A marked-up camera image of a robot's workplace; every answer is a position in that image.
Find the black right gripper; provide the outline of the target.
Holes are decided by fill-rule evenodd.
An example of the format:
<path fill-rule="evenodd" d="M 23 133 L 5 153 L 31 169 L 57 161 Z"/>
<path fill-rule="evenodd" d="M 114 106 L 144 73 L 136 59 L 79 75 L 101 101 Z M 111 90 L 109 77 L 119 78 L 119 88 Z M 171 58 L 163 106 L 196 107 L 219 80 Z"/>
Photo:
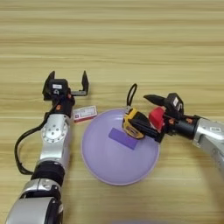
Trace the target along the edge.
<path fill-rule="evenodd" d="M 147 94 L 143 98 L 160 107 L 167 106 L 166 99 L 163 96 Z M 163 118 L 164 129 L 168 135 L 180 135 L 193 140 L 200 116 L 165 111 Z M 144 135 L 153 138 L 158 143 L 161 143 L 164 138 L 165 134 L 154 128 L 147 117 L 138 117 L 136 127 Z"/>

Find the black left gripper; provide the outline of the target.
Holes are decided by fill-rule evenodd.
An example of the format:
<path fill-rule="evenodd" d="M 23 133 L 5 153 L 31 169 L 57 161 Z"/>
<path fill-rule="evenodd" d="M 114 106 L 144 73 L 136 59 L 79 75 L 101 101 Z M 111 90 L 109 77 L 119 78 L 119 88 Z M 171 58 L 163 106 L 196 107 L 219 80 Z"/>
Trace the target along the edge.
<path fill-rule="evenodd" d="M 57 94 L 51 95 L 50 80 L 52 80 L 54 76 L 55 76 L 55 72 L 54 71 L 50 72 L 47 79 L 45 80 L 45 84 L 42 90 L 42 95 L 44 96 L 44 100 L 52 102 L 52 108 L 50 109 L 48 114 L 49 115 L 62 114 L 62 115 L 70 117 L 72 114 L 72 108 L 75 104 L 75 100 L 73 96 L 87 96 L 88 95 L 89 82 L 88 82 L 87 73 L 83 72 L 83 75 L 82 75 L 82 81 L 81 81 L 82 90 L 72 91 L 71 94 L 62 94 L 62 95 L 57 95 Z"/>

